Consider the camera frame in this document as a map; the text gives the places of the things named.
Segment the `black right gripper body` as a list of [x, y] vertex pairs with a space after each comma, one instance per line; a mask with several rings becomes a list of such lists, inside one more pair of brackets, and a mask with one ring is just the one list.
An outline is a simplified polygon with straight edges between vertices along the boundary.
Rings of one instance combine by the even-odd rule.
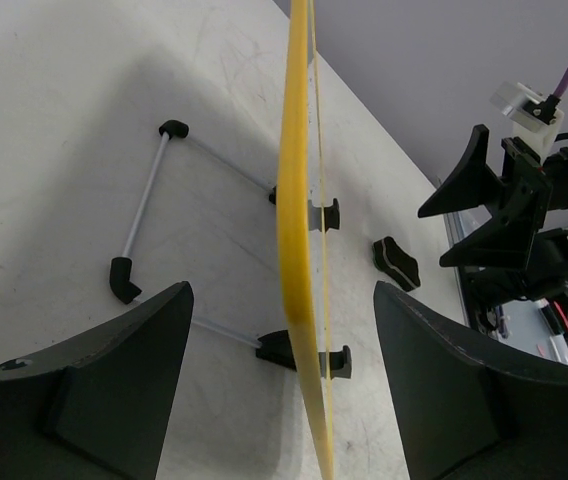
[[549, 211], [568, 210], [568, 147], [544, 162], [521, 139], [502, 141], [505, 150], [502, 178], [510, 189], [536, 200], [539, 220], [528, 265], [501, 275], [501, 287], [509, 300], [553, 297], [568, 287], [568, 230], [541, 230]]

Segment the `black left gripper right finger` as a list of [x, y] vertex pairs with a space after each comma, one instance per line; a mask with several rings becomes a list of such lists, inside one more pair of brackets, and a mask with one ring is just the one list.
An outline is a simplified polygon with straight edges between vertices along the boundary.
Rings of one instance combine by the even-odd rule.
[[379, 281], [374, 313], [413, 479], [568, 479], [568, 366]]

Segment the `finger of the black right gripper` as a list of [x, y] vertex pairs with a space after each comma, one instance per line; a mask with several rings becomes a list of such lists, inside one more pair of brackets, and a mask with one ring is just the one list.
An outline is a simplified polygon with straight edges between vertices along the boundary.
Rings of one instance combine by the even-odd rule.
[[449, 176], [418, 209], [419, 218], [485, 206], [491, 215], [505, 207], [504, 185], [487, 165], [489, 129], [475, 125], [468, 145]]
[[538, 230], [536, 200], [513, 200], [488, 222], [441, 256], [442, 267], [523, 270]]

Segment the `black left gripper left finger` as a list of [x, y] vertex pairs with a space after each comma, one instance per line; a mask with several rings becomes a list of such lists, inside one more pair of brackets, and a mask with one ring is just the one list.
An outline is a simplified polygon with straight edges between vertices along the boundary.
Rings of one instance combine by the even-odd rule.
[[0, 365], [0, 479], [156, 476], [194, 307], [187, 282]]

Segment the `black felt eraser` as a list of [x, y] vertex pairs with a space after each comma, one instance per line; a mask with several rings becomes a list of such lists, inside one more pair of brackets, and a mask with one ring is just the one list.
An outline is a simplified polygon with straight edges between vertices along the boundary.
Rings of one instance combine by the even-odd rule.
[[394, 238], [386, 236], [372, 244], [375, 268], [393, 279], [405, 292], [421, 286], [416, 259], [406, 253]]

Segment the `yellow framed whiteboard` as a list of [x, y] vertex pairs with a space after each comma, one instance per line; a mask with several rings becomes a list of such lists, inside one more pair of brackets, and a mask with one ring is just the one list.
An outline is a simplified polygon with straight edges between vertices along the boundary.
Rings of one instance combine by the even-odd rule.
[[334, 477], [313, 308], [308, 222], [309, 3], [293, 1], [278, 160], [276, 229], [287, 328], [320, 474]]

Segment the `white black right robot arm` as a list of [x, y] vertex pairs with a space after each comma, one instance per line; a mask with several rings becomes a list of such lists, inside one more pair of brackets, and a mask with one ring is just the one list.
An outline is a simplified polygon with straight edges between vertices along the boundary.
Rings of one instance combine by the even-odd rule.
[[518, 320], [519, 348], [568, 365], [568, 228], [545, 228], [548, 213], [568, 210], [559, 98], [507, 83], [492, 101], [513, 125], [501, 142], [501, 171], [487, 162], [488, 128], [475, 126], [418, 214], [448, 223], [451, 246], [440, 264], [456, 271], [468, 325], [504, 340]]

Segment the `black whiteboard stand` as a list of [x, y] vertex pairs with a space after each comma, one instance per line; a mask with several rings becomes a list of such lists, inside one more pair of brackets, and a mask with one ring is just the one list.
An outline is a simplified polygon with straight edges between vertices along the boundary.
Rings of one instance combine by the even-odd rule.
[[271, 233], [255, 228], [246, 234], [231, 233], [236, 216], [221, 200], [213, 199], [212, 188], [197, 193], [188, 185], [198, 175], [211, 173], [213, 184], [239, 195], [241, 206], [257, 200], [253, 211], [261, 214], [275, 207], [277, 183], [263, 180], [248, 167], [226, 158], [180, 120], [161, 123], [158, 137], [123, 249], [110, 260], [111, 294], [134, 307], [172, 283], [188, 281], [203, 302], [193, 311], [193, 325], [251, 348], [261, 360], [294, 369], [292, 343], [282, 323], [282, 312], [262, 308], [272, 330], [258, 336], [248, 322], [234, 322], [222, 305], [223, 288], [233, 292], [239, 289], [231, 270], [240, 260], [249, 263], [241, 268], [240, 278], [257, 274], [267, 283], [262, 293], [275, 298], [274, 250], [257, 244], [269, 240]]

